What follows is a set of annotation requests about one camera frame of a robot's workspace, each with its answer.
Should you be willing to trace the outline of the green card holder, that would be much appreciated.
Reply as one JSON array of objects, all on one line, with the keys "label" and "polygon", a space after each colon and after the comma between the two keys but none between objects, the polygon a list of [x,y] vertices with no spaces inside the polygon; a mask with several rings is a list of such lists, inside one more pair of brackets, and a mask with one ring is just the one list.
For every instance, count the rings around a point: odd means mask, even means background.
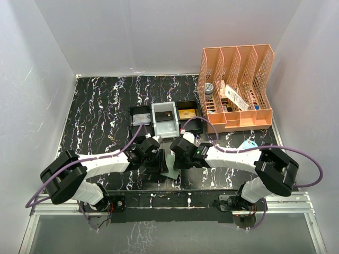
[{"label": "green card holder", "polygon": [[161,173],[162,176],[165,176],[167,178],[177,180],[179,174],[181,173],[180,169],[174,169],[174,163],[175,163],[175,156],[168,154],[166,156],[166,166],[168,169],[167,173]]}]

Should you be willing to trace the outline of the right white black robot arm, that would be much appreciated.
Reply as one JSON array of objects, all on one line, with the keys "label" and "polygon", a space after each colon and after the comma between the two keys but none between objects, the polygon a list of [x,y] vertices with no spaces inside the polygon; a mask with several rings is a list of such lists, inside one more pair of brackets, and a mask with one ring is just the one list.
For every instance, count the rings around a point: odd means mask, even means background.
[{"label": "right white black robot arm", "polygon": [[294,159],[274,146],[226,150],[210,143],[196,146],[178,137],[170,150],[175,154],[174,168],[232,168],[257,175],[243,183],[235,195],[216,200],[220,209],[226,211],[249,211],[257,201],[271,194],[290,196],[299,169]]}]

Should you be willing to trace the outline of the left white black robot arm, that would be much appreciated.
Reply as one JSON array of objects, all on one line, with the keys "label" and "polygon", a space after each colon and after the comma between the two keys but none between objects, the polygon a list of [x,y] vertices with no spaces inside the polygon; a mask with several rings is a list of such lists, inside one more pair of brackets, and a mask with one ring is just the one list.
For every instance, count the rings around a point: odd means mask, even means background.
[{"label": "left white black robot arm", "polygon": [[87,179],[140,168],[167,173],[165,151],[157,139],[146,138],[141,144],[94,156],[66,150],[40,174],[43,187],[55,205],[72,199],[87,203],[96,211],[106,211],[111,204],[107,191],[102,184],[89,183]]}]

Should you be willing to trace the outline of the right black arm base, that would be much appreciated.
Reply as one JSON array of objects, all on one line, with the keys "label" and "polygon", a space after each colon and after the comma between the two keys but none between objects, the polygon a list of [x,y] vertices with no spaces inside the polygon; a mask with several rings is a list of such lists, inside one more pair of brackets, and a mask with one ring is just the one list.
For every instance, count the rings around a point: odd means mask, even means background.
[{"label": "right black arm base", "polygon": [[214,200],[213,204],[223,212],[243,211],[248,212],[249,215],[251,215],[256,212],[267,211],[267,207],[263,200],[251,203],[243,199],[240,195],[222,194]]}]

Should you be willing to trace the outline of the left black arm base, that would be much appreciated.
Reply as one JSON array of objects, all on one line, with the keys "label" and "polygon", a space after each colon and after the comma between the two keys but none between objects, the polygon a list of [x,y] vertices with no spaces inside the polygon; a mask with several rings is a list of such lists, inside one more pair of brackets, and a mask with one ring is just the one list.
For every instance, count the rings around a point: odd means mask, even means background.
[{"label": "left black arm base", "polygon": [[126,197],[123,195],[105,196],[97,204],[90,205],[90,208],[99,212],[124,212],[126,210]]}]

